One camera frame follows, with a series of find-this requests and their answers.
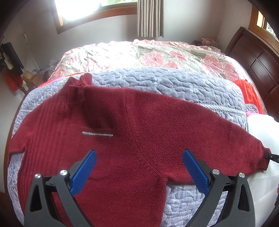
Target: wooden headboard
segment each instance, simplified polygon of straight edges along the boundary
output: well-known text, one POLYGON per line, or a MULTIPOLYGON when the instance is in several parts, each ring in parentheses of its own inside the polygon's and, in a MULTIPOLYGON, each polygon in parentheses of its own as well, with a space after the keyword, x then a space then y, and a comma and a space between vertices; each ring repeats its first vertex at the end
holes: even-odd
POLYGON ((269 115, 279 122, 279 57, 240 27, 225 54, 236 59, 255 83, 269 115))

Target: floral bedding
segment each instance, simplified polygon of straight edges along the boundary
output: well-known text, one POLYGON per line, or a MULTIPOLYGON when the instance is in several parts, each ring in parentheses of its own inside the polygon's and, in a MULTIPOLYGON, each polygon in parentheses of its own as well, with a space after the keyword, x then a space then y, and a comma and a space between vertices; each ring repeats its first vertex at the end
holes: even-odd
POLYGON ((72 49, 64 54, 50 80, 108 68, 141 66, 184 69, 230 81, 243 79, 253 84, 236 60, 225 56, 215 47, 137 39, 133 42, 112 41, 72 49))

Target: pink plush toy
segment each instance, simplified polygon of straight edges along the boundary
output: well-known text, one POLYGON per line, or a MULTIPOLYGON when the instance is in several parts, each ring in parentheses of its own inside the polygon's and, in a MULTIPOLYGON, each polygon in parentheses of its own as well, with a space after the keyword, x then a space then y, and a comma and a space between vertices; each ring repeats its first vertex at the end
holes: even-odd
POLYGON ((218 48, 217 42, 216 42, 216 38, 215 39, 209 39, 209 38, 202 38, 202 45, 204 46, 214 46, 218 48))

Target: blue gripper pad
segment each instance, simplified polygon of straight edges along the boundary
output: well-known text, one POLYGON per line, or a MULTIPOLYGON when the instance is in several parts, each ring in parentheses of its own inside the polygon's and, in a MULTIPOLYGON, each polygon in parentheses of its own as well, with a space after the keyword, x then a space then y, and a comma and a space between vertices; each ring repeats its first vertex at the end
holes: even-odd
POLYGON ((183 152, 182 159, 199 192, 207 196, 210 190, 209 179, 200 165, 188 150, 183 152))
POLYGON ((96 160, 96 152, 92 150, 72 177, 70 193, 73 197, 83 189, 85 182, 96 164, 96 160))

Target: metal screw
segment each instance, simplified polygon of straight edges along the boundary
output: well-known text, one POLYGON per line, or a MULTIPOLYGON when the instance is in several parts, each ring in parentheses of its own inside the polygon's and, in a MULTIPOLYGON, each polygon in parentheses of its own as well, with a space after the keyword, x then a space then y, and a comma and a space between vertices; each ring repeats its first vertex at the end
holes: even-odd
POLYGON ((214 169, 214 170, 212 170, 212 173, 215 174, 215 175, 219 175, 219 174, 220 174, 220 171, 217 170, 217 169, 214 169))
POLYGON ((61 176, 65 176, 65 175, 67 175, 67 173, 68 173, 68 171, 65 169, 60 171, 61 176))
POLYGON ((244 177, 245 177, 245 174, 242 173, 242 172, 240 172, 238 175, 239 175, 241 178, 244 178, 244 177))
POLYGON ((39 174, 39 173, 35 174, 35 178, 36 178, 36 179, 41 178, 41 174, 39 174))

